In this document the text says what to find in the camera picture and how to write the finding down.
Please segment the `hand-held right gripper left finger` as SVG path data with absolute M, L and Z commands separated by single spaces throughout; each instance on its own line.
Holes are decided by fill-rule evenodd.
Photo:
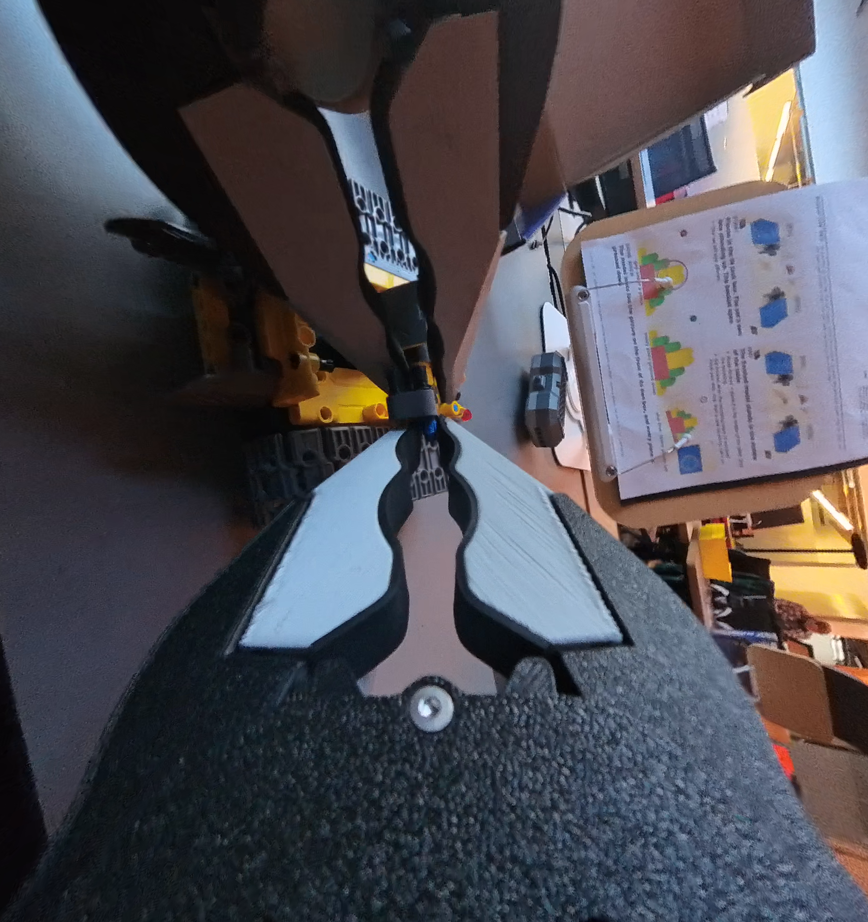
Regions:
M 238 655 L 375 670 L 407 633 L 409 517 L 410 432 L 393 431 L 312 491 L 245 611 Z

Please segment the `yellow toy tracked robot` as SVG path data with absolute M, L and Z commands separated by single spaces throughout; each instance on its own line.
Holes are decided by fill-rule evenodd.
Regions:
M 391 429 L 387 396 L 230 254 L 198 235 L 193 253 L 202 375 L 185 393 L 253 417 L 245 475 L 264 526 Z

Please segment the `dark computer monitor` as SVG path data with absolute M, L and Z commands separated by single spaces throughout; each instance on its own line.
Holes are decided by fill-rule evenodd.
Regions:
M 717 171 L 704 116 L 685 123 L 647 147 L 640 155 L 643 178 L 656 204 L 675 198 L 694 182 Z

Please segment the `person's left hand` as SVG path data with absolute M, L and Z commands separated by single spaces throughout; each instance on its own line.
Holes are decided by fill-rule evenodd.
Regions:
M 278 91 L 297 92 L 322 109 L 369 108 L 389 3 L 270 1 L 262 19 L 263 68 Z

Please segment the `brown flat panel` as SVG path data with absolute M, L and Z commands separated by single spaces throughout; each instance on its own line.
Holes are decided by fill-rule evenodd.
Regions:
M 834 743 L 831 701 L 822 665 L 761 644 L 748 647 L 747 662 L 764 718 L 801 739 Z

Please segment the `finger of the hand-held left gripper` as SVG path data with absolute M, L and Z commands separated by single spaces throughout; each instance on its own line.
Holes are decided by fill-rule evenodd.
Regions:
M 396 215 L 416 249 L 428 350 L 448 400 L 466 368 L 499 227 L 498 14 L 450 16 L 391 40 L 372 125 Z
M 178 113 L 291 306 L 359 371 L 386 376 L 358 219 L 315 104 L 235 83 Z

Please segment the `grey desk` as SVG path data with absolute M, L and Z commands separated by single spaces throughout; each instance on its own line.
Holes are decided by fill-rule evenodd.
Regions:
M 419 263 L 369 110 L 319 112 L 353 202 L 391 407 L 431 363 Z M 248 231 L 204 232 L 132 159 L 75 75 L 44 2 L 0 2 L 0 621 L 12 641 L 23 794 L 59 828 L 109 716 L 165 624 L 248 542 L 229 511 L 233 420 L 173 409 L 186 279 L 110 224 L 179 214 L 284 298 Z

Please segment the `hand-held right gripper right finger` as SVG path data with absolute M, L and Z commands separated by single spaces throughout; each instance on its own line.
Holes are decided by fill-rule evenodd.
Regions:
M 454 622 L 460 641 L 504 679 L 540 658 L 570 679 L 564 655 L 626 641 L 554 494 L 453 421 L 443 423 L 449 509 L 462 540 Z

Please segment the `dark blue cardboard kit box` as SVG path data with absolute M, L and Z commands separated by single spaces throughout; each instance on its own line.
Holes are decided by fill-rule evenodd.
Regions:
M 501 2 L 499 225 L 815 51 L 810 1 Z

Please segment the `grey brick battery block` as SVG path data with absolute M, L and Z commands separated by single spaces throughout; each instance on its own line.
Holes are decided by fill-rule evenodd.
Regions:
M 555 448 L 563 441 L 566 422 L 567 373 L 559 352 L 532 357 L 523 420 L 532 444 Z

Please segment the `black flat panel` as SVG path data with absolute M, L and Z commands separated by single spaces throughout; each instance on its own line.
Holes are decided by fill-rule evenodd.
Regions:
M 823 667 L 832 733 L 868 757 L 868 685 L 834 667 Z

